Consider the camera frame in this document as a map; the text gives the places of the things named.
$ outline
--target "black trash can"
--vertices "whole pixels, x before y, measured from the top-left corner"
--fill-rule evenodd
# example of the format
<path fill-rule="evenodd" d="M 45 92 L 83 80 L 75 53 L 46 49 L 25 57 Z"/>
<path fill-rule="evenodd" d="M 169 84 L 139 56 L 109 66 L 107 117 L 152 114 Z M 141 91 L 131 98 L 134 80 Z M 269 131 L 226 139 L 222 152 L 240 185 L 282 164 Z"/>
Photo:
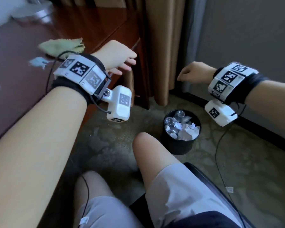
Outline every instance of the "black trash can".
<path fill-rule="evenodd" d="M 175 112 L 178 110 L 182 110 L 182 109 L 171 111 L 165 116 L 165 118 L 174 117 Z M 182 110 L 182 111 L 185 112 L 186 116 L 192 117 L 190 119 L 192 123 L 194 123 L 196 126 L 199 126 L 201 128 L 201 122 L 194 113 L 187 111 L 187 110 Z M 165 118 L 163 121 L 163 134 L 161 136 L 161 143 L 171 154 L 182 155 L 182 154 L 188 153 L 191 150 L 192 144 L 194 143 L 196 139 L 192 141 L 182 141 L 182 140 L 177 140 L 177 139 L 172 138 L 165 130 Z"/>

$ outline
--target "floor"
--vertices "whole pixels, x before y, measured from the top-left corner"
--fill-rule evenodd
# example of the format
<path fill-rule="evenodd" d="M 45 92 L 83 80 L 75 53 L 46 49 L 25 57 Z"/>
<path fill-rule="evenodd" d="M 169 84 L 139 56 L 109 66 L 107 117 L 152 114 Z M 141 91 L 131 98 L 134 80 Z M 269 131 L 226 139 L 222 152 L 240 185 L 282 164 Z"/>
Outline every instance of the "floor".
<path fill-rule="evenodd" d="M 226 193 L 215 165 L 216 144 L 227 127 L 218 126 L 203 108 L 169 97 L 169 105 L 158 106 L 151 99 L 150 110 L 134 106 L 127 122 L 109 122 L 97 111 L 78 134 L 64 174 L 39 227 L 71 227 L 73 185 L 81 171 L 99 172 L 117 198 L 130 205 L 145 191 L 132 151 L 139 132 L 157 139 L 164 116 L 174 109 L 186 109 L 198 116 L 201 134 L 181 162 L 191 162 Z M 257 227 L 285 227 L 285 152 L 247 130 L 233 125 L 222 139 L 217 161 L 237 208 Z"/>

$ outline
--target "metal screw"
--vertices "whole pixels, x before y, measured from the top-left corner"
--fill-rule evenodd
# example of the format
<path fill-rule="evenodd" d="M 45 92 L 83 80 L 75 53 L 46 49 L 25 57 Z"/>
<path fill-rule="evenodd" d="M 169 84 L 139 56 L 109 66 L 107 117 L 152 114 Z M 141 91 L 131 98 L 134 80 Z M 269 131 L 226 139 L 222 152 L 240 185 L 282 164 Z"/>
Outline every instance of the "metal screw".
<path fill-rule="evenodd" d="M 110 96 L 110 91 L 109 90 L 105 90 L 104 91 L 104 96 L 106 96 L 106 97 Z"/>

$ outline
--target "light gray shorts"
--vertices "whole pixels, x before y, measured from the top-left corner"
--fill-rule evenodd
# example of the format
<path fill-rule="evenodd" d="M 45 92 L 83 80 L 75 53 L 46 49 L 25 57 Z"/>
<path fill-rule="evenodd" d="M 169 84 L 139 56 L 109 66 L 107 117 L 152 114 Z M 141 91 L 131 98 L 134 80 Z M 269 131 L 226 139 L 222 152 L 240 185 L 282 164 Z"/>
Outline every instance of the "light gray shorts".
<path fill-rule="evenodd" d="M 155 177 L 146 192 L 146 201 L 155 228 L 207 211 L 218 211 L 242 227 L 221 200 L 180 163 L 167 166 Z M 79 225 L 84 207 L 75 217 L 74 228 Z M 89 200 L 84 217 L 88 221 L 80 228 L 143 227 L 133 212 L 114 197 Z"/>

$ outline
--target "chair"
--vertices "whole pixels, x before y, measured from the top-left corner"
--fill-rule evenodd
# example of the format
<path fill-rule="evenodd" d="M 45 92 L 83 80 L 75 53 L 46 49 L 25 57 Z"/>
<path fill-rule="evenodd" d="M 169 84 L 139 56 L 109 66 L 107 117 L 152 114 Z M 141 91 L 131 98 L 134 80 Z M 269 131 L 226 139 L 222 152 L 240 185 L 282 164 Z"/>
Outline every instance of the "chair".
<path fill-rule="evenodd" d="M 213 184 L 213 182 L 206 175 L 204 175 L 197 167 L 195 167 L 193 164 L 189 162 L 184 163 L 184 165 L 227 206 L 227 208 L 234 214 L 234 216 L 239 221 L 241 221 L 239 213 L 234 204 L 225 196 L 225 194 L 216 185 Z M 142 195 L 139 199 L 137 199 L 133 204 L 131 204 L 130 209 L 137 216 L 137 218 L 140 220 L 140 222 L 144 227 L 154 228 L 150 218 L 145 194 Z M 246 228 L 255 228 L 255 226 L 241 212 L 240 214 L 243 219 L 243 222 L 245 223 Z"/>

